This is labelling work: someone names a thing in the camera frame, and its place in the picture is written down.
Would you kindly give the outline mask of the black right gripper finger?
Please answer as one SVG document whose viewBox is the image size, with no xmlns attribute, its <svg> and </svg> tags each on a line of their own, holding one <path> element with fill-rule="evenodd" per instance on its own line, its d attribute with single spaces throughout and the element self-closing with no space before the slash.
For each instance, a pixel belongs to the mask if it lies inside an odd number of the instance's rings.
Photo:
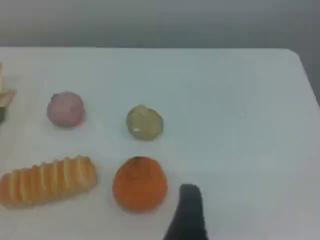
<svg viewBox="0 0 320 240">
<path fill-rule="evenodd" d="M 203 198 L 199 187 L 184 183 L 179 188 L 178 204 L 164 240 L 208 240 Z"/>
</svg>

